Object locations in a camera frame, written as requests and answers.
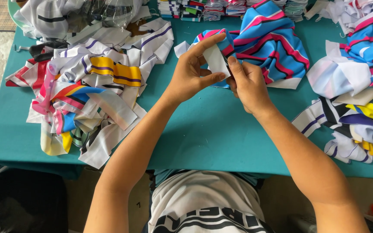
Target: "forearm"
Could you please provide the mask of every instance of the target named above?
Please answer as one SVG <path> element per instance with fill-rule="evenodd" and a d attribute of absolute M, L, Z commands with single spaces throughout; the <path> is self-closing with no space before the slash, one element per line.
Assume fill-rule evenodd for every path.
<path fill-rule="evenodd" d="M 294 182 L 312 203 L 342 204 L 353 201 L 339 167 L 275 107 L 257 119 L 280 152 Z"/>
<path fill-rule="evenodd" d="M 178 104 L 161 97 L 109 159 L 97 188 L 127 192 L 145 173 L 153 149 Z"/>

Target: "purple stripe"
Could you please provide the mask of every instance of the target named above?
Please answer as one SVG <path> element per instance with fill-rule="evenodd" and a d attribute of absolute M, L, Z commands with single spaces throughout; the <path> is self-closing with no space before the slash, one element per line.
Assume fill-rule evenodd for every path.
<path fill-rule="evenodd" d="M 89 74 L 89 72 L 87 71 L 87 64 L 84 61 L 84 57 L 82 58 L 82 63 L 83 63 L 83 66 L 84 66 L 84 73 Z"/>
<path fill-rule="evenodd" d="M 112 68 L 110 68 L 110 67 L 105 67 L 105 66 L 97 67 L 97 66 L 92 65 L 92 68 L 94 68 L 94 69 L 98 69 L 98 70 L 109 70 L 109 71 L 114 72 L 114 70 L 113 70 Z"/>
<path fill-rule="evenodd" d="M 314 121 L 310 122 L 310 123 L 306 126 L 306 128 L 304 128 L 304 129 L 302 130 L 302 134 L 305 134 L 305 132 L 306 132 L 310 127 L 312 127 L 312 125 L 316 124 L 316 123 L 318 122 L 318 120 L 319 120 L 320 118 L 322 118 L 322 117 L 324 117 L 324 114 L 318 116 L 316 119 L 314 119 Z"/>
<path fill-rule="evenodd" d="M 158 35 L 154 35 L 154 36 L 152 36 L 151 38 L 145 40 L 145 41 L 142 43 L 141 47 L 143 47 L 146 43 L 148 43 L 149 41 L 155 39 L 156 37 L 161 36 L 161 35 L 164 35 L 164 34 L 165 34 L 169 29 L 172 29 L 172 26 L 169 26 L 169 27 L 168 27 L 165 31 L 163 31 L 162 33 L 160 33 L 160 34 L 158 34 Z"/>
<path fill-rule="evenodd" d="M 114 78 L 127 80 L 129 82 L 141 82 L 140 79 L 128 78 L 128 77 L 124 77 L 124 76 L 114 76 Z"/>
<path fill-rule="evenodd" d="M 338 147 L 335 147 L 335 151 L 333 152 L 333 154 L 330 157 L 335 157 L 337 152 L 338 152 Z"/>
<path fill-rule="evenodd" d="M 91 47 L 93 47 L 93 45 L 95 45 L 96 42 L 97 42 L 97 40 L 93 40 L 92 44 L 89 45 L 88 47 L 86 47 L 86 49 L 90 49 Z"/>
<path fill-rule="evenodd" d="M 366 155 L 365 156 L 365 159 L 364 160 L 362 160 L 361 162 L 365 162 L 365 161 L 367 161 L 369 159 L 369 156 L 368 155 Z"/>

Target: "teal tablecloth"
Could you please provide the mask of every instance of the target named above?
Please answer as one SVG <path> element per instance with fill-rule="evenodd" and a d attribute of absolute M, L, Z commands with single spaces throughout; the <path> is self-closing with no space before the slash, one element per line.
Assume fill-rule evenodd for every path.
<path fill-rule="evenodd" d="M 172 19 L 174 45 L 192 42 L 206 29 L 237 30 L 241 20 L 224 18 L 216 22 L 183 22 Z M 296 34 L 303 41 L 312 66 L 325 56 L 325 40 L 346 42 L 340 37 L 340 27 L 330 20 L 314 19 L 296 23 Z M 14 38 L 17 46 L 30 46 L 35 40 L 26 38 L 20 29 Z M 24 66 L 31 56 L 26 51 L 9 54 L 4 77 Z M 173 50 L 166 63 L 155 65 L 148 86 L 138 103 L 149 110 L 167 87 L 178 59 Z M 317 95 L 303 78 L 297 90 L 269 88 L 269 94 L 280 112 L 289 120 L 310 105 Z M 40 125 L 25 123 L 34 94 L 30 88 L 0 88 L 0 163 L 26 162 L 30 169 L 36 165 L 83 164 L 77 158 L 80 151 L 73 146 L 70 153 L 48 156 L 40 148 Z M 332 130 L 322 127 L 309 139 L 320 148 L 333 137 Z M 289 150 L 297 149 L 294 145 Z M 347 165 L 336 161 L 346 176 L 373 177 L 373 163 L 353 161 Z M 247 114 L 241 102 L 230 90 L 208 87 L 191 100 L 181 104 L 170 119 L 148 165 L 149 169 L 199 169 L 240 172 L 261 172 L 289 175 L 280 154 L 261 125 Z"/>

